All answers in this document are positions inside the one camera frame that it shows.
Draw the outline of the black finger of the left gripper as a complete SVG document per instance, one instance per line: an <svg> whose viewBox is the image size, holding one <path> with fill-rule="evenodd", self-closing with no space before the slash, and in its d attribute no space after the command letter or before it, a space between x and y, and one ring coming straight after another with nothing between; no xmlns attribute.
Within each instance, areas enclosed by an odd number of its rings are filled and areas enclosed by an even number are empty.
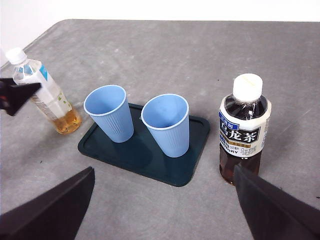
<svg viewBox="0 0 320 240"><path fill-rule="evenodd" d="M0 109L14 116L41 88L41 83L16 84L12 77L0 79Z"/></svg>

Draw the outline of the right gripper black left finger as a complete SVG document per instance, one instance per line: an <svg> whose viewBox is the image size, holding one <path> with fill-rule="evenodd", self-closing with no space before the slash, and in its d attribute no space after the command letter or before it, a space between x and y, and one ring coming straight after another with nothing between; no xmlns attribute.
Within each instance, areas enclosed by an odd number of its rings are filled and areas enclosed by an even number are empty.
<svg viewBox="0 0 320 240"><path fill-rule="evenodd" d="M89 166L0 217L2 240L73 240L90 205L95 170Z"/></svg>

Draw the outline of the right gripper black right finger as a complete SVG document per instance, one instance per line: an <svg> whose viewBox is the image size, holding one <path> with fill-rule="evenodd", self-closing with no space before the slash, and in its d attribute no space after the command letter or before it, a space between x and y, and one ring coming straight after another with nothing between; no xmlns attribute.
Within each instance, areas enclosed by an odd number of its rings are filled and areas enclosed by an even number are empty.
<svg viewBox="0 0 320 240"><path fill-rule="evenodd" d="M255 240L318 240L320 211L237 164L234 183Z"/></svg>

